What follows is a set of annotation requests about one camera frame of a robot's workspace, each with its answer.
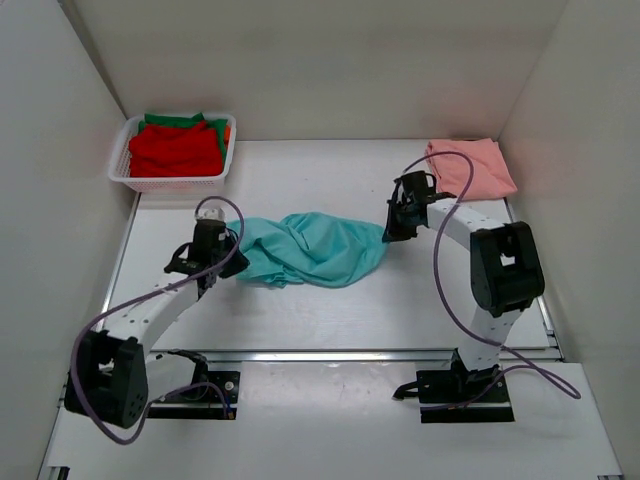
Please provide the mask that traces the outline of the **teal t shirt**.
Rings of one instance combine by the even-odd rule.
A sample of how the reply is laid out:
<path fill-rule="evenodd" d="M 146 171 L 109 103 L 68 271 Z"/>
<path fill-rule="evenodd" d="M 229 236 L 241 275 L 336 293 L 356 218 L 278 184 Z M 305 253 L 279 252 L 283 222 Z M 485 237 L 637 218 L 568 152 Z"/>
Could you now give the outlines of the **teal t shirt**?
<path fill-rule="evenodd" d="M 387 251 L 382 226 L 320 212 L 250 217 L 228 228 L 243 235 L 240 251 L 249 260 L 237 279 L 254 285 L 344 288 L 376 270 Z"/>

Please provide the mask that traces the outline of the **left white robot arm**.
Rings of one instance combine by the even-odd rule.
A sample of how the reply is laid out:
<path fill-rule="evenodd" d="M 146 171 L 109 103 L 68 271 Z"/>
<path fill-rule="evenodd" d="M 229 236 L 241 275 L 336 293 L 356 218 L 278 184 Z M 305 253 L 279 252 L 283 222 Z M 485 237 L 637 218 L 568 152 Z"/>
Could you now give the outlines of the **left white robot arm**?
<path fill-rule="evenodd" d="M 203 355 L 179 348 L 155 354 L 152 349 L 217 280 L 234 276 L 248 265 L 238 250 L 236 232 L 224 221 L 197 220 L 192 240 L 173 253 L 152 298 L 125 306 L 111 314 L 104 329 L 91 329 L 81 336 L 64 408 L 127 429 L 158 400 L 194 401 L 214 394 L 226 405 L 221 387 L 208 378 Z"/>

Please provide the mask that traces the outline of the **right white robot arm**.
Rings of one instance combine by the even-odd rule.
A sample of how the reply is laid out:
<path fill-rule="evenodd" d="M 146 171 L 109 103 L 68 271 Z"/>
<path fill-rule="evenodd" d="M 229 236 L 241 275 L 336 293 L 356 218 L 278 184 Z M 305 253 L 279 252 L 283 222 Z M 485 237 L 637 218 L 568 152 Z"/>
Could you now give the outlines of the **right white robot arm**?
<path fill-rule="evenodd" d="M 420 227 L 436 232 L 436 240 L 455 241 L 469 255 L 470 286 L 476 302 L 468 336 L 452 357 L 449 391 L 471 400 L 499 370 L 499 354 L 522 313 L 542 295 L 545 280 L 531 227 L 504 223 L 438 193 L 435 176 L 424 171 L 394 180 L 387 201 L 382 241 L 407 241 Z"/>

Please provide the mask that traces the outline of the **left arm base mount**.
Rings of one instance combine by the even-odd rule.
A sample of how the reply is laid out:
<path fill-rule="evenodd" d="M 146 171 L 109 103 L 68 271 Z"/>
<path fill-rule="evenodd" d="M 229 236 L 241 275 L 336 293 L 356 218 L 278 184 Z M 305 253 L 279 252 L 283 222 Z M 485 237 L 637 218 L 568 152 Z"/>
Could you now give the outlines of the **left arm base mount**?
<path fill-rule="evenodd" d="M 241 372 L 197 352 L 157 353 L 146 364 L 150 419 L 237 418 Z"/>

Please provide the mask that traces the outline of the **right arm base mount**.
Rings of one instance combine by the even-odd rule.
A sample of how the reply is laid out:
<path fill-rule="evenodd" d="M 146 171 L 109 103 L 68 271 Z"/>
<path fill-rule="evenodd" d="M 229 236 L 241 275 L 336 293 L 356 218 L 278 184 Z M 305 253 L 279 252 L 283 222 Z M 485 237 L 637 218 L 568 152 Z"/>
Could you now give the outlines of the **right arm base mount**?
<path fill-rule="evenodd" d="M 422 424 L 512 423 L 515 415 L 504 372 L 496 362 L 471 370 L 455 350 L 444 370 L 418 370 L 400 385 L 396 401 L 417 399 Z"/>

